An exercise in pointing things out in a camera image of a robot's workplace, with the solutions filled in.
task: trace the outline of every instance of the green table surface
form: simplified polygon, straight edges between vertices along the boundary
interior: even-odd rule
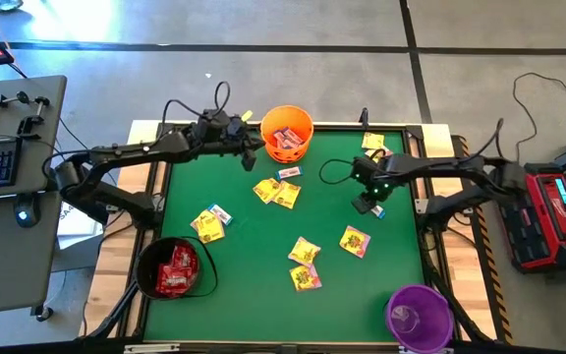
[[[378,219],[351,205],[362,185],[352,180],[327,185],[318,178],[324,161],[352,160],[364,152],[361,143],[360,132],[316,131],[307,155],[294,164],[303,167],[303,176],[287,180],[302,187],[294,209],[266,205],[253,192],[260,180],[293,166],[275,162],[263,148],[252,172],[231,156],[175,165],[161,237],[196,236],[190,222],[211,204],[223,207],[233,220],[225,238],[207,244],[218,269],[217,290],[202,298],[151,301],[144,339],[394,341],[383,319],[386,301],[399,287],[424,282],[410,190],[396,189],[382,204],[386,216]],[[385,133],[385,145],[403,151],[399,133]],[[350,169],[333,162],[324,176],[337,180]],[[371,237],[363,259],[339,246],[347,225]],[[322,248],[314,261],[319,289],[294,289],[289,270],[297,264],[287,256],[299,236]],[[211,267],[199,252],[203,273],[194,294],[213,285]]]

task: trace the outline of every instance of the gray floor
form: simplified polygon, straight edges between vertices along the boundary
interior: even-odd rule
[[[26,0],[0,16],[11,41],[79,40],[120,43],[406,44],[398,0],[199,2]],[[410,0],[419,46],[566,48],[566,1]],[[374,122],[421,122],[408,54],[108,52],[16,50],[30,76],[69,78],[63,118],[90,145],[123,142],[133,119],[159,119],[163,103],[180,97],[211,106],[219,80],[233,87],[229,110],[259,119],[279,104],[300,105],[316,121],[355,121],[367,106]],[[505,119],[503,152],[531,125],[512,98],[512,82],[528,71],[566,83],[566,56],[422,55],[431,117],[463,135],[472,149]],[[15,78],[0,68],[0,80]],[[538,122],[522,161],[548,161],[566,144],[566,92],[525,78],[518,95]],[[170,118],[191,118],[180,109]],[[65,148],[76,143],[65,132]],[[494,155],[493,149],[486,151]],[[518,344],[566,349],[566,273],[520,275],[508,263],[494,214],[486,208],[506,305]],[[28,309],[0,313],[0,345],[73,338],[91,272],[70,272],[54,300],[58,317],[38,324]],[[50,295],[62,273],[53,275]]]

